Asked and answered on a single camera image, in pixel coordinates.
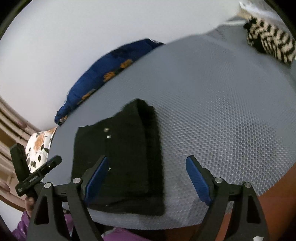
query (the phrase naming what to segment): purple sleeve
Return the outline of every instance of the purple sleeve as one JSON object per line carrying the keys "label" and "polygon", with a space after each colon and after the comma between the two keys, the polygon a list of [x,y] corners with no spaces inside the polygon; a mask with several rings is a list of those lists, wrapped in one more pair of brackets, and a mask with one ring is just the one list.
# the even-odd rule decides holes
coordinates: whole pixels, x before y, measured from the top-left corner
{"label": "purple sleeve", "polygon": [[29,223],[30,218],[27,212],[24,211],[21,221],[18,223],[17,228],[12,232],[13,236],[15,236],[18,241],[26,241]]}

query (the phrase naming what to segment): metal bolt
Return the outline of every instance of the metal bolt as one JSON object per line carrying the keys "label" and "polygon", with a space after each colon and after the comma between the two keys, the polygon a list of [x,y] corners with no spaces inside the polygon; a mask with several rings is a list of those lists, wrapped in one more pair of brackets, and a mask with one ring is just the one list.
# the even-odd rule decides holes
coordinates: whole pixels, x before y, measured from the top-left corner
{"label": "metal bolt", "polygon": [[75,184],[80,183],[80,181],[81,180],[79,177],[73,179],[73,183],[75,183]]}
{"label": "metal bolt", "polygon": [[244,186],[245,186],[246,188],[250,188],[250,187],[251,187],[251,184],[250,184],[250,183],[244,183]]}
{"label": "metal bolt", "polygon": [[45,184],[44,184],[44,187],[45,187],[45,188],[49,188],[50,186],[51,186],[51,183],[45,183]]}
{"label": "metal bolt", "polygon": [[223,182],[223,179],[221,177],[215,177],[215,182],[221,183]]}

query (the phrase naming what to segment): blue fabric with orange pattern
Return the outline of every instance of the blue fabric with orange pattern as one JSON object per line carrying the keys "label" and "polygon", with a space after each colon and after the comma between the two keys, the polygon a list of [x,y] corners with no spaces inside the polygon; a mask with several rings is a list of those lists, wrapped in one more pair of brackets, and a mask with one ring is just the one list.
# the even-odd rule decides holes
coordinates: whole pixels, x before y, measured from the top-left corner
{"label": "blue fabric with orange pattern", "polygon": [[68,115],[111,78],[163,43],[150,39],[123,45],[98,59],[72,86],[54,122],[62,125]]}

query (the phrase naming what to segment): gray mattress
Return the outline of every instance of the gray mattress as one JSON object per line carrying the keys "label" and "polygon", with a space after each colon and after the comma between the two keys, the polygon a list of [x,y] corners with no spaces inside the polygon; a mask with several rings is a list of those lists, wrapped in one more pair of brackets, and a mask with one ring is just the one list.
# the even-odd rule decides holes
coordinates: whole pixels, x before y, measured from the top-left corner
{"label": "gray mattress", "polygon": [[186,157],[195,155],[214,176],[249,181],[263,194],[296,160],[295,77],[295,63],[289,68],[248,46],[242,26],[220,26],[161,46],[105,84],[58,128],[49,158],[60,155],[63,162],[44,181],[70,181],[78,127],[141,98],[154,106],[159,121],[165,214],[89,212],[96,222],[132,229],[199,224],[207,206],[187,175]]}

